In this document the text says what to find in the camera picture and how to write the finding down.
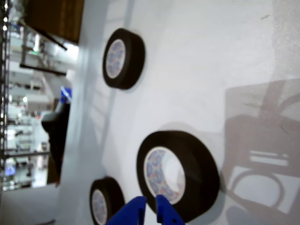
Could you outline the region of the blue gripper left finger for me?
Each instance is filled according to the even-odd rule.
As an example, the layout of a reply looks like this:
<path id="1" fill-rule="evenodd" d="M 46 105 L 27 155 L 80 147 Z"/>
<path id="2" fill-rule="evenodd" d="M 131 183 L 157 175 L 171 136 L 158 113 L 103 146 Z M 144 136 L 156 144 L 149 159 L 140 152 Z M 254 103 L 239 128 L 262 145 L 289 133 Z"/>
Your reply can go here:
<path id="1" fill-rule="evenodd" d="M 137 196 L 125 204 L 110 220 L 107 225 L 143 225 L 147 199 Z"/>

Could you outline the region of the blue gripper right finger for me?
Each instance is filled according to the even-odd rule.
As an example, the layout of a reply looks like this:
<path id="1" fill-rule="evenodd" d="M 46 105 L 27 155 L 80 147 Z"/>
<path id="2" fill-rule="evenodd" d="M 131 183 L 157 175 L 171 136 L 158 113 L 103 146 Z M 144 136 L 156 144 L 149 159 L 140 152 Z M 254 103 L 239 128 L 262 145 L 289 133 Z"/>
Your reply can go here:
<path id="1" fill-rule="evenodd" d="M 179 213 L 163 196 L 156 196 L 157 222 L 162 225 L 185 225 Z"/>

